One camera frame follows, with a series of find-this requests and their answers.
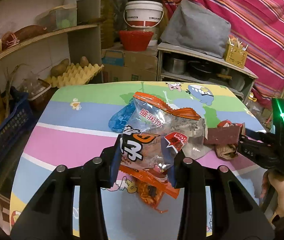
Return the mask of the maroon scouring pad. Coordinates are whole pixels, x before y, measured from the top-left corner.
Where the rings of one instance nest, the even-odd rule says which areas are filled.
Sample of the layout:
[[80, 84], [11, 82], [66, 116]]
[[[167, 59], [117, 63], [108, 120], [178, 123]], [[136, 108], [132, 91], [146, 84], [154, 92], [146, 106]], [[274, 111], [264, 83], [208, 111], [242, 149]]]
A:
[[228, 145], [237, 144], [241, 134], [241, 127], [217, 127], [208, 128], [207, 138], [204, 139], [206, 145]]

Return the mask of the red snack wrapper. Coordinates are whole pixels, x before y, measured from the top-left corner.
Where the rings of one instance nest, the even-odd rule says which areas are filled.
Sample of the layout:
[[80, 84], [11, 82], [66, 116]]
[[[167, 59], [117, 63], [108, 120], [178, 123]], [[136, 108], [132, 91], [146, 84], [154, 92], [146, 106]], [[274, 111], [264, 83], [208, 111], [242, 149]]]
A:
[[231, 122], [230, 120], [223, 120], [217, 125], [218, 128], [231, 127], [231, 126], [237, 126], [240, 127], [240, 129], [242, 129], [245, 128], [245, 123], [240, 124], [240, 123]]

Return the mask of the orange patterned snack bag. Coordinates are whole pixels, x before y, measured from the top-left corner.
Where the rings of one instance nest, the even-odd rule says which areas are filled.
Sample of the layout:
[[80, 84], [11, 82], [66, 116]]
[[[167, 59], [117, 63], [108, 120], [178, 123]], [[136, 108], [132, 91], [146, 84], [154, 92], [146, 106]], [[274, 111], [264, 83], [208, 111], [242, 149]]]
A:
[[158, 206], [165, 194], [177, 199], [180, 189], [175, 189], [168, 180], [167, 174], [157, 174], [157, 176], [147, 171], [132, 170], [137, 186], [137, 193], [141, 200], [149, 207], [159, 213], [165, 213], [168, 210], [158, 209]]

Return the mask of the crumpled brown paper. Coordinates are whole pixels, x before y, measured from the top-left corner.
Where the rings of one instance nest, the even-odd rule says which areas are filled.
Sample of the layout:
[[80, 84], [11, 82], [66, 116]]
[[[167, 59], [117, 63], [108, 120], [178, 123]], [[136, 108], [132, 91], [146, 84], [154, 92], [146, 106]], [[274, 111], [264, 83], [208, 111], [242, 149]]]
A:
[[238, 156], [237, 147], [233, 144], [231, 145], [216, 145], [215, 146], [216, 154], [219, 158], [225, 160], [231, 160]]

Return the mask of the dark blue plastic crate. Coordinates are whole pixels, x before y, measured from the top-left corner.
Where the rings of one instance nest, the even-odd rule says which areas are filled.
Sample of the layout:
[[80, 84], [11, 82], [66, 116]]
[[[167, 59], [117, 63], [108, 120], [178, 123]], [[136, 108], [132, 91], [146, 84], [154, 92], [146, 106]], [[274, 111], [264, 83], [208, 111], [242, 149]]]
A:
[[29, 130], [34, 121], [32, 109], [28, 102], [28, 93], [10, 88], [10, 114], [0, 124], [0, 163], [23, 132]]

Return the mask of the colourful cartoon tablecloth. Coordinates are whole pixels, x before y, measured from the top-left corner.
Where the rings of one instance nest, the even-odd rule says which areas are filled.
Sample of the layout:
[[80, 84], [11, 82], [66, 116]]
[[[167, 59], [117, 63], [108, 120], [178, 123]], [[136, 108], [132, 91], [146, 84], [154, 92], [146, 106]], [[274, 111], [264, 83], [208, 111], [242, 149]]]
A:
[[229, 172], [258, 202], [262, 170], [242, 155], [217, 156], [210, 135], [236, 144], [262, 125], [226, 87], [115, 82], [53, 95], [23, 150], [10, 199], [15, 239], [97, 239], [89, 185], [102, 202], [107, 239], [176, 239], [190, 173]]

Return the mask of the yellow utensil holder box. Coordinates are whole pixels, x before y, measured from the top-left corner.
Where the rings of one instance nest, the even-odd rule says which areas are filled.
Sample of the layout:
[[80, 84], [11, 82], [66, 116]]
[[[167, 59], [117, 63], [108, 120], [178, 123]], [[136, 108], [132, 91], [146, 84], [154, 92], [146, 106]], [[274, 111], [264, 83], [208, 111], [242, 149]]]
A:
[[248, 44], [243, 44], [237, 37], [230, 35], [226, 44], [224, 60], [241, 69], [245, 67]]

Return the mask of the blue plastic shoe cover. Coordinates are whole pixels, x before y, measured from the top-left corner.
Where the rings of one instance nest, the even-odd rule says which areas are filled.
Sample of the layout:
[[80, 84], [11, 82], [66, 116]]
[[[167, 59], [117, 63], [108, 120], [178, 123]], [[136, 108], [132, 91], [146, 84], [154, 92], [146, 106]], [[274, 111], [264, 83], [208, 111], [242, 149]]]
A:
[[135, 104], [131, 99], [125, 107], [123, 107], [109, 119], [108, 127], [113, 132], [122, 133], [134, 111]]

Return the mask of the striped red curtain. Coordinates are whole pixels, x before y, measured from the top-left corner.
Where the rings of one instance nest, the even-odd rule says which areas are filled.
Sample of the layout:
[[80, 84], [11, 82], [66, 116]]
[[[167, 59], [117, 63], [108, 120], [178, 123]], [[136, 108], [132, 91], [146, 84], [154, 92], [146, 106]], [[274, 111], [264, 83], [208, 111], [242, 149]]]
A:
[[[182, 0], [162, 0], [172, 16]], [[248, 46], [245, 66], [258, 79], [252, 89], [270, 108], [284, 90], [284, 0], [189, 0], [231, 24], [231, 35]]]

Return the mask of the wooden low cabinet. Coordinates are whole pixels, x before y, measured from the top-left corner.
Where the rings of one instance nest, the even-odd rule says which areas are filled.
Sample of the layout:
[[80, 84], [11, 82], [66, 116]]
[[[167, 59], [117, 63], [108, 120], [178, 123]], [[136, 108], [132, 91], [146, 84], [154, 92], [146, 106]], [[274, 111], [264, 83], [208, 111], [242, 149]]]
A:
[[239, 68], [224, 59], [164, 42], [157, 49], [158, 81], [220, 85], [230, 89], [243, 103], [248, 103], [257, 75], [247, 67]]

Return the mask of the yellow egg tray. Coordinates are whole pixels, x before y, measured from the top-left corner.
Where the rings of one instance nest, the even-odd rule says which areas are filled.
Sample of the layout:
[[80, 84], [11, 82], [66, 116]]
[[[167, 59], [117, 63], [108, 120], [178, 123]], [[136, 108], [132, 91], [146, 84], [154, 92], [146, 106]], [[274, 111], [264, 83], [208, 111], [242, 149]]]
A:
[[104, 68], [104, 65], [101, 66], [98, 64], [81, 67], [78, 63], [71, 64], [67, 67], [66, 71], [57, 77], [47, 77], [45, 81], [53, 88], [61, 88], [66, 86], [78, 86], [88, 84], [95, 76], [98, 75]]

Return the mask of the grey fabric cover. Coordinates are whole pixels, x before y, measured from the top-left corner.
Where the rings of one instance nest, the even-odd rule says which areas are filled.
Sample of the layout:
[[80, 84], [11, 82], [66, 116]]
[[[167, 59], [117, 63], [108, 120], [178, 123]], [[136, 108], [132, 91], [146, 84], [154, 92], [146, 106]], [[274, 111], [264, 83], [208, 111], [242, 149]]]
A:
[[231, 31], [231, 23], [196, 3], [182, 0], [160, 39], [221, 59]]

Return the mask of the cardboard box under basket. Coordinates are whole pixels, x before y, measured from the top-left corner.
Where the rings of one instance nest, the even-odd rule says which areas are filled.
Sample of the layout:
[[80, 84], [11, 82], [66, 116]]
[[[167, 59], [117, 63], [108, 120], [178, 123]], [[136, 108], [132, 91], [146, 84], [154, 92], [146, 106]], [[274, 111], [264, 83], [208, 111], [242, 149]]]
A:
[[155, 81], [158, 58], [147, 51], [102, 50], [104, 82]]

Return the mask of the red plastic basket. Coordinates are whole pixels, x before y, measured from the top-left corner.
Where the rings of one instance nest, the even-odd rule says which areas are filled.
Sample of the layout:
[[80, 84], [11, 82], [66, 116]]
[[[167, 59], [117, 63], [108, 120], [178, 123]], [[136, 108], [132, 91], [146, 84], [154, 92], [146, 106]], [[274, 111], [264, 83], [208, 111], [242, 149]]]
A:
[[122, 46], [127, 51], [145, 51], [153, 37], [152, 31], [128, 31], [118, 32]]

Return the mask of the white plastic bucket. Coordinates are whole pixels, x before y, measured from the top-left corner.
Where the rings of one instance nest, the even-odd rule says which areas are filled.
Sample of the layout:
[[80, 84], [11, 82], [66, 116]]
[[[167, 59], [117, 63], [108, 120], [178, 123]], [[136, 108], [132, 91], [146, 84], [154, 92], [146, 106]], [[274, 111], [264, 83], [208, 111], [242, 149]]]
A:
[[162, 3], [154, 1], [127, 2], [124, 10], [124, 21], [131, 28], [154, 28], [163, 19]]

